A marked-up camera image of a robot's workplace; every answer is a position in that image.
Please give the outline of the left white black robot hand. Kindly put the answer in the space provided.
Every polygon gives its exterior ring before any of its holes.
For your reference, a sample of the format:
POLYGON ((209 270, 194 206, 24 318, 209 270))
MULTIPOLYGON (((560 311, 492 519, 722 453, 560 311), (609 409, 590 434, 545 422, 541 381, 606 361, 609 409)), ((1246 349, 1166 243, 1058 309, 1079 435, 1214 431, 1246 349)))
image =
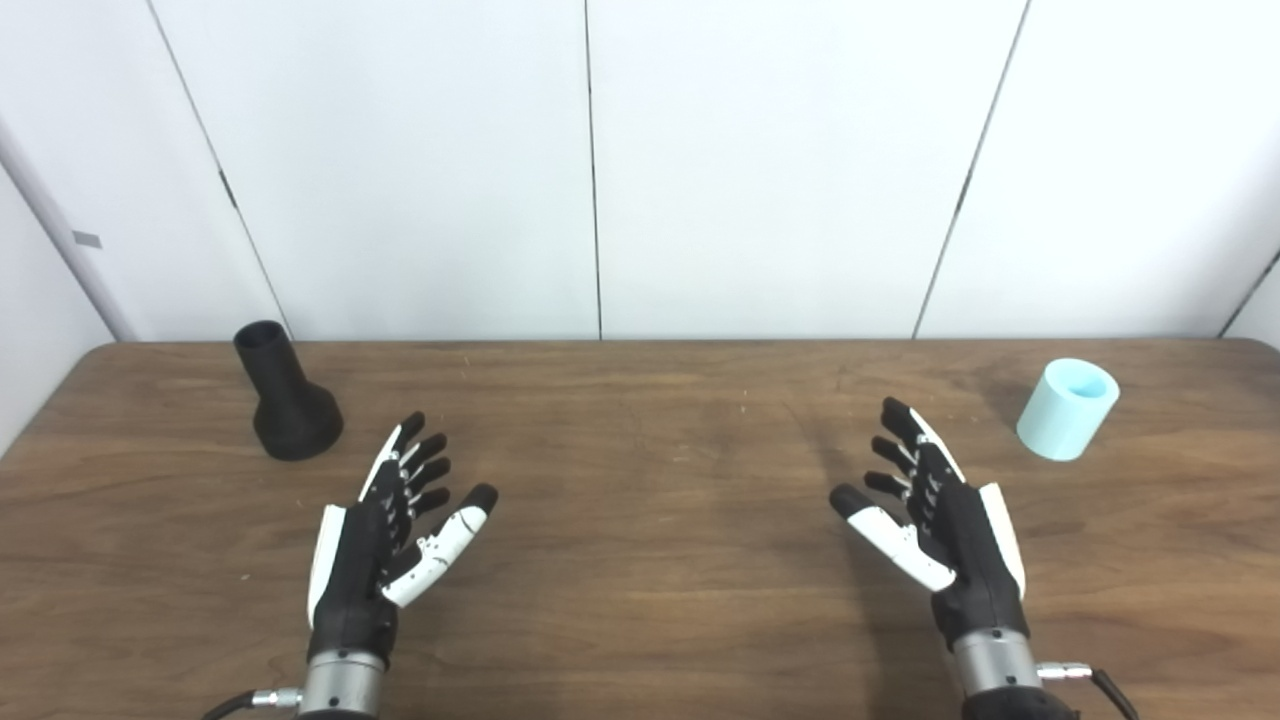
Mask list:
POLYGON ((415 536, 415 523, 451 500, 449 489, 430 487, 451 471, 448 438, 425 436, 425 427, 424 413, 410 414, 375 455, 356 500, 324 509, 308 579, 308 660, 370 653, 389 664, 399 611, 443 578, 492 515, 499 495, 481 483, 415 536))

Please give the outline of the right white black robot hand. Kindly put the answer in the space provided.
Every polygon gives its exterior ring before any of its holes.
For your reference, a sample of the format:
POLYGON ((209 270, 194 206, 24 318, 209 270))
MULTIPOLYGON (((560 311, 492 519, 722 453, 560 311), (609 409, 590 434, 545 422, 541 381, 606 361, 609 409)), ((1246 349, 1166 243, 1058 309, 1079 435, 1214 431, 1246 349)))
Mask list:
POLYGON ((1028 637, 1027 571, 998 484, 970 483, 938 433, 901 400, 884 398, 879 421, 890 436, 873 437, 872 450, 897 470, 867 471, 863 483, 896 498, 908 516, 896 518, 849 483, 829 492, 832 509, 931 592, 947 646, 975 632, 1028 637))

